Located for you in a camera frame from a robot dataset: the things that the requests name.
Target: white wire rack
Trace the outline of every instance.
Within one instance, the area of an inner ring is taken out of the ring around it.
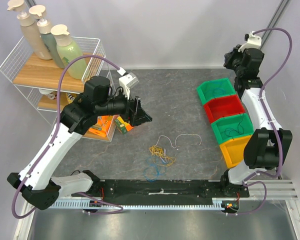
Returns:
[[[76,43],[81,48],[84,54],[94,54],[105,58],[106,53],[103,45],[98,38],[88,38],[88,37],[73,37]],[[28,44],[26,39],[22,37],[20,41],[16,44],[10,54],[6,57],[4,62],[0,66],[0,72],[13,83],[21,69],[26,64],[27,60],[33,54],[31,46]],[[97,59],[91,58],[87,68],[82,76],[82,82],[85,83],[93,76],[98,76],[99,74],[106,76],[110,82],[111,86],[115,88],[114,81],[112,79],[108,63]],[[42,98],[42,94],[39,92],[39,88],[30,87],[26,85],[14,85],[19,92],[27,99],[27,101],[39,112],[39,114],[50,124],[54,124],[56,119],[56,110],[54,109],[38,109],[38,103]],[[111,122],[111,126],[108,130],[107,137],[111,141],[116,129],[115,124],[113,124],[114,119]]]

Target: white wall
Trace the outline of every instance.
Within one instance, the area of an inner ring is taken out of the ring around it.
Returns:
[[[286,66],[266,88],[266,95],[276,119],[284,129],[292,131],[293,140],[283,173],[292,179],[300,199],[300,0],[291,1],[278,27],[290,32],[293,49]],[[282,64],[288,47],[284,33],[272,33],[263,49],[265,57],[260,68],[263,82]]]
[[[22,36],[16,13],[6,9],[7,2],[0,1],[0,64]],[[12,239],[17,226],[11,214],[15,191],[7,176],[30,162],[49,131],[48,123],[0,72],[0,240]]]
[[[100,38],[130,69],[221,67],[244,34],[266,27],[280,0],[36,0],[53,24]]]

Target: storage bin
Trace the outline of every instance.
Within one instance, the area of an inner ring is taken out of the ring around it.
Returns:
[[[237,95],[211,99],[203,107],[211,124],[220,118],[245,113],[245,109]]]
[[[196,88],[196,91],[198,92],[202,105],[206,104],[211,99],[236,94],[236,91],[228,78],[205,81]]]
[[[220,149],[228,169],[237,166],[244,159],[244,150],[251,135],[232,138],[222,144]]]
[[[254,133],[254,127],[246,113],[219,118],[211,127],[218,144]]]

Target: bottle cap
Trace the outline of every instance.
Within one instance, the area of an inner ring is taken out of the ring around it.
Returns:
[[[10,0],[8,1],[8,11],[20,12],[16,17],[19,19],[20,25],[23,27],[30,26],[35,22],[35,19],[26,11],[26,4],[24,0]]]
[[[52,23],[45,19],[47,15],[46,7],[43,5],[35,5],[30,7],[29,13],[35,18],[40,19],[36,24],[39,28],[41,34],[49,34],[51,33]]]
[[[51,33],[53,34],[56,44],[60,47],[68,46],[72,43],[72,38],[70,33],[68,32],[68,27],[64,24],[55,25],[51,29]]]

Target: gray tabletop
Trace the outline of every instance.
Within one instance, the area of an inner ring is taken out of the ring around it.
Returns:
[[[67,153],[54,176],[68,176],[74,170],[91,170],[102,179],[145,179],[144,171],[151,155],[149,147],[160,135],[166,138],[159,146],[167,155],[176,157],[172,166],[158,179],[211,179],[219,180],[227,169],[213,130],[199,100],[196,88],[204,81],[228,77],[226,69],[156,69],[133,70],[139,84],[132,96],[141,97],[143,109],[153,118],[125,135],[117,129],[112,142],[82,138]],[[118,86],[116,73],[112,74]],[[147,168],[146,175],[154,177],[156,170]]]

